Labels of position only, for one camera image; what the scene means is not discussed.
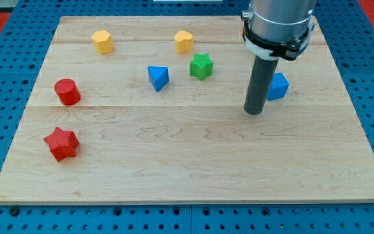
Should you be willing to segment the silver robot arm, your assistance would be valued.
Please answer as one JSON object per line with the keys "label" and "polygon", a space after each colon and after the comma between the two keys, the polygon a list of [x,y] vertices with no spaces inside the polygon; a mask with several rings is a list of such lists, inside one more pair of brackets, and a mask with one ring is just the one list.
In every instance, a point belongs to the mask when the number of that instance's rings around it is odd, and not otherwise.
{"label": "silver robot arm", "polygon": [[316,0],[251,0],[241,20],[270,42],[293,42],[307,31]]}

